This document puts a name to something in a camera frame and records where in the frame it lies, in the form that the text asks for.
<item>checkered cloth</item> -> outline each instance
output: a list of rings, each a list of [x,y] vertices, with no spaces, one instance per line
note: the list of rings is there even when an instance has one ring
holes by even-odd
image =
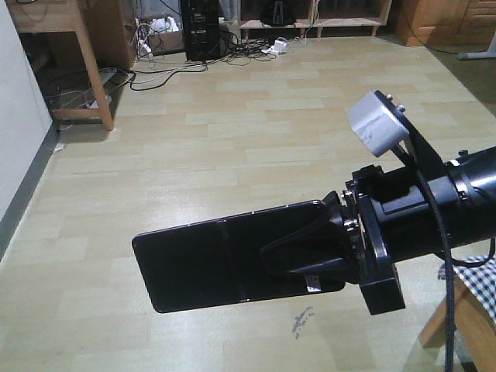
[[[464,259],[466,262],[482,261],[484,256],[472,256]],[[496,257],[481,267],[454,267],[455,273],[470,289],[474,296],[487,310],[496,325]],[[439,279],[446,279],[444,264],[439,269]]]

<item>computer tower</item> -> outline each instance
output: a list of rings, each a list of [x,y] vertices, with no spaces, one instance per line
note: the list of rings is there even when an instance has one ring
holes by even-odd
[[[219,0],[181,0],[181,15],[187,59],[220,58]]]

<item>smartphone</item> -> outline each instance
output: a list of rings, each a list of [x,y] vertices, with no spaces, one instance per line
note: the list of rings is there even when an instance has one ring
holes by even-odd
[[[326,277],[274,274],[260,255],[325,218],[327,209],[323,201],[305,201],[136,236],[133,249],[153,307],[177,312],[343,289]]]

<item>wooden desk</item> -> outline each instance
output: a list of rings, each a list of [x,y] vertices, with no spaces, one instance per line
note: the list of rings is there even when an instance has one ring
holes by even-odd
[[[74,32],[81,48],[84,65],[98,108],[61,108],[52,110],[57,119],[87,119],[99,117],[108,131],[114,129],[112,114],[105,96],[102,80],[91,47],[88,30],[78,0],[38,0],[21,5],[16,0],[6,0],[18,33]]]

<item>wooden floor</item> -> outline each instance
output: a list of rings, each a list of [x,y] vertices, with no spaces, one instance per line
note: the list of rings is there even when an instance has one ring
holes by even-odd
[[[407,308],[386,315],[370,316],[353,285],[160,315],[130,245],[152,229],[321,198],[368,164],[398,167],[349,129],[346,110],[375,89],[407,107],[445,160],[494,145],[496,118],[428,50],[372,37],[126,87],[113,132],[62,132],[67,147],[0,264],[0,370],[441,371],[439,352],[417,341],[444,296],[435,257],[398,265]]]

